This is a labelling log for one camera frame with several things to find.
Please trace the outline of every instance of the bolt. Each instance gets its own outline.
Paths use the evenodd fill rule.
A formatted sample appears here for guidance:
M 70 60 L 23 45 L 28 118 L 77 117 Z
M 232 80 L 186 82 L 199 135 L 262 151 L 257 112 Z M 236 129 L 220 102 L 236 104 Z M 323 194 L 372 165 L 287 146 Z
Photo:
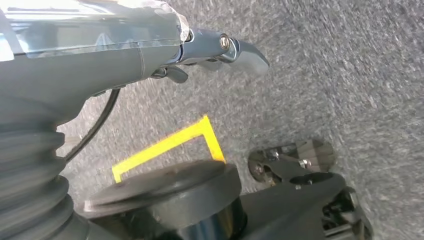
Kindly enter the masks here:
M 230 38 L 224 33 L 221 35 L 219 39 L 219 43 L 221 44 L 221 48 L 227 50 L 230 48 Z
M 307 169 L 310 166 L 312 166 L 312 163 L 309 160 L 303 159 L 303 160 L 299 160 L 299 165 L 300 165 L 301 168 Z
M 264 168 L 261 166 L 261 165 L 256 165 L 255 167 L 254 167 L 254 171 L 257 173 L 257 174 L 262 174 L 262 173 L 264 173 Z
M 280 159 L 280 154 L 276 149 L 271 150 L 271 155 L 275 158 L 276 161 Z

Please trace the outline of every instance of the gray carpet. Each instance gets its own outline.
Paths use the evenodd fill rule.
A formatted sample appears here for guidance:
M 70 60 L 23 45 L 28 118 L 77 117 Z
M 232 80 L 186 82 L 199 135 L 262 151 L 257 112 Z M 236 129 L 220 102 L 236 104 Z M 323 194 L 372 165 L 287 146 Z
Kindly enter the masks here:
M 66 168 L 77 206 L 112 184 L 111 167 L 207 114 L 243 191 L 250 150 L 317 138 L 333 144 L 377 240 L 424 239 L 424 2 L 420 0 L 179 0 L 193 26 L 255 43 L 272 68 L 262 78 L 186 67 L 190 80 L 149 79 L 122 90 L 110 119 Z M 61 130 L 81 136 L 107 95 Z M 131 176 L 210 156 L 185 143 Z

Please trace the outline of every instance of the cable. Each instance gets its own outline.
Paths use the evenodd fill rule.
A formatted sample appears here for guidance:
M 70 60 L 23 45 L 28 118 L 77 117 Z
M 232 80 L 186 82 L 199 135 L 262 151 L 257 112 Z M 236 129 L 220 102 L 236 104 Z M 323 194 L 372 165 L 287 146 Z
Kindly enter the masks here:
M 87 134 L 81 139 L 81 141 L 76 146 L 74 146 L 64 157 L 66 163 L 69 163 L 72 159 L 74 159 L 75 156 L 78 155 L 81 150 L 83 150 L 87 146 L 87 144 L 89 144 L 89 142 L 94 138 L 94 136 L 106 122 L 112 110 L 114 109 L 120 91 L 121 89 L 112 90 L 109 99 L 107 100 L 107 103 L 104 106 L 103 112 L 100 114 L 93 127 L 87 132 Z

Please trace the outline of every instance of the clear plastic cover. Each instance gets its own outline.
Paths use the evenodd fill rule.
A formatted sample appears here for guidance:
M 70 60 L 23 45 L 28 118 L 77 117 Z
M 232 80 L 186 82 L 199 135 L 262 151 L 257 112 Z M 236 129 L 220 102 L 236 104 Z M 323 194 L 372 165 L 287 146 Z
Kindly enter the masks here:
M 40 58 L 177 46 L 189 34 L 186 18 L 156 0 L 0 0 L 0 9 L 0 62 L 11 52 Z

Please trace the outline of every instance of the yellow tape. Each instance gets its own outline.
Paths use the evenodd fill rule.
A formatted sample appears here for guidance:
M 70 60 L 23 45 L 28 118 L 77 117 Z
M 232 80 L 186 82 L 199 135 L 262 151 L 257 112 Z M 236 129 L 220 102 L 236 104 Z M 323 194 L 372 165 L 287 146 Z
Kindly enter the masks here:
M 150 146 L 130 158 L 116 164 L 112 167 L 113 177 L 117 183 L 122 181 L 121 175 L 129 170 L 181 145 L 193 138 L 204 136 L 207 147 L 209 148 L 212 158 L 217 161 L 223 161 L 224 154 L 218 143 L 217 136 L 214 133 L 211 122 L 205 115 L 199 122 L 180 130 L 162 141 Z

